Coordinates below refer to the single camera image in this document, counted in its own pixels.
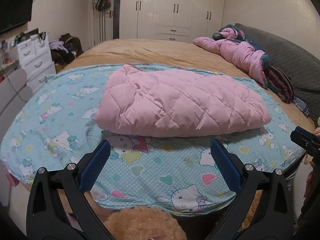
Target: tan bed sheet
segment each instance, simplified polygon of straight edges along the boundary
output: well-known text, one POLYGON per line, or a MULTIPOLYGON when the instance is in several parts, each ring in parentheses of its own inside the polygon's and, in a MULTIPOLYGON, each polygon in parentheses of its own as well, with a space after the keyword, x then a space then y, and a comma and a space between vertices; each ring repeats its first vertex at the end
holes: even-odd
MULTIPOLYGON (((194 44, 157 40, 105 41, 86 51, 64 70, 79 66, 120 63, 159 63, 210 70, 236 77, 248 77, 246 73, 228 63, 221 56, 207 52, 194 44)), ((295 125, 314 132, 316 129, 314 122, 306 118, 293 103, 283 103, 275 93, 271 91, 267 93, 281 105, 295 125)))

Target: headboard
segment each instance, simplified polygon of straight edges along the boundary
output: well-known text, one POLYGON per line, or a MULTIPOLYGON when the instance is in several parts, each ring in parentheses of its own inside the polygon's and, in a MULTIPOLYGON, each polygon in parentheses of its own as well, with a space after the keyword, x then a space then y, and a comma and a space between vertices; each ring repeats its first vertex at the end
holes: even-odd
POLYGON ((269 54, 271 65, 280 68, 291 78, 296 96, 308 104, 310 118, 317 127, 320 116, 320 60, 277 35, 239 23, 236 26, 269 54))

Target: polka dot fabric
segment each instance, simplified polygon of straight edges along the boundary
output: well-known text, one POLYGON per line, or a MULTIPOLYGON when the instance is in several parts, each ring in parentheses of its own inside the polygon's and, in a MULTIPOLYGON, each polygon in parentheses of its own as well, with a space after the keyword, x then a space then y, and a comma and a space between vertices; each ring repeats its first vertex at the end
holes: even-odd
MULTIPOLYGON (((134 65, 145 71, 175 68, 134 65)), ((48 76, 47 84, 24 106, 1 143, 0 157, 6 169, 23 183, 32 184, 38 168, 63 169, 107 139, 111 155, 91 190, 101 206, 122 209, 147 205, 194 216, 228 205, 235 194, 228 190, 211 157, 213 136, 149 138, 98 128, 92 117, 109 75, 120 67, 95 65, 48 76)), ((243 163, 251 163, 258 170, 272 172, 289 167, 303 153, 290 141, 295 126, 254 80, 233 79, 261 95, 272 121, 260 129, 215 138, 243 163)))

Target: black bag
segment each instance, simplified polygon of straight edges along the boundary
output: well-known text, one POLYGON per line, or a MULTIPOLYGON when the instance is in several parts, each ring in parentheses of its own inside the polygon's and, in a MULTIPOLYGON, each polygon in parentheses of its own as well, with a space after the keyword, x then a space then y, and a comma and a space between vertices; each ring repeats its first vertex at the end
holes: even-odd
POLYGON ((97 11, 104 11, 111 7, 110 0, 98 0, 95 8, 97 11))
POLYGON ((71 36, 70 33, 62 35, 59 41, 63 41, 64 47, 69 52, 76 52, 77 57, 79 57, 83 53, 79 38, 71 36))

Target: television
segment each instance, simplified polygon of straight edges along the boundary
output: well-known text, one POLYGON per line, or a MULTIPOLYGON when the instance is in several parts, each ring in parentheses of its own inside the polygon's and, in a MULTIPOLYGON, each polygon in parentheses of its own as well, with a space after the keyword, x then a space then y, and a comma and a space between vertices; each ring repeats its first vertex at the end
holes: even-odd
POLYGON ((0 35, 31 21, 33 0, 8 0, 1 12, 0 35))

